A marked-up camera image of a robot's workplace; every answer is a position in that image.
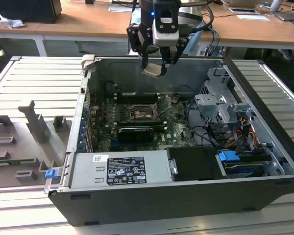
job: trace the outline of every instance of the floor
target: floor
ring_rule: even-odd
[[[0,58],[0,71],[7,63],[9,56],[39,56],[36,44],[33,40],[1,39],[0,45],[4,48],[7,56]],[[126,55],[127,43],[109,42],[83,42],[83,50],[96,55]],[[74,41],[45,41],[48,56],[82,56],[78,52],[77,44]],[[246,48],[232,48],[229,56],[233,59],[244,59]],[[253,49],[248,59],[261,59],[261,49]],[[266,64],[280,77],[283,82],[292,87],[294,84],[294,64],[283,58],[277,51],[273,50],[272,56],[266,60]]]

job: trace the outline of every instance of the white paper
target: white paper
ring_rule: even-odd
[[[10,20],[10,19],[7,19],[7,18],[3,17],[1,14],[0,14],[0,24],[2,24],[4,27],[10,28],[10,29],[13,28],[13,27],[23,27],[23,26],[25,26],[23,21],[21,21],[21,20]]]
[[[238,15],[238,18],[241,20],[252,20],[252,21],[269,21],[268,18],[264,16],[255,16],[255,15]]]

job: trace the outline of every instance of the black plastic cover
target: black plastic cover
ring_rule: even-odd
[[[212,147],[172,147],[167,149],[168,158],[174,159],[177,175],[174,181],[223,179],[218,165],[216,149]]]

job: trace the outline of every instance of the side panel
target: side panel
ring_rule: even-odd
[[[187,187],[49,193],[73,226],[258,211],[294,193],[294,178]]]

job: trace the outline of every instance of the warning label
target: warning label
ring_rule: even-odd
[[[108,185],[144,183],[147,183],[144,157],[108,158]]]

